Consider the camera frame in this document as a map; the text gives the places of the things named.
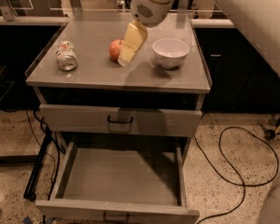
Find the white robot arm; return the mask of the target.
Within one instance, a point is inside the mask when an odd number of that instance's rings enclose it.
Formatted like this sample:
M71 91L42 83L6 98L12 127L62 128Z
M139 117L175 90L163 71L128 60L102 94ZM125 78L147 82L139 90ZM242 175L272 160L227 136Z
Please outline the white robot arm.
M280 0L213 0L280 77ZM162 23L174 0L132 0L133 18L147 27Z

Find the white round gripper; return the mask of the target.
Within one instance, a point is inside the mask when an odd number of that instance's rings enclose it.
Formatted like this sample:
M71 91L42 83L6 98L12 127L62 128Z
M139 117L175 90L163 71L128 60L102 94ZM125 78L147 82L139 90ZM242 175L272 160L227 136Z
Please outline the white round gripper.
M136 21L128 24L118 63L126 67L147 39L147 27L155 27L166 18L174 0L132 0L130 8Z

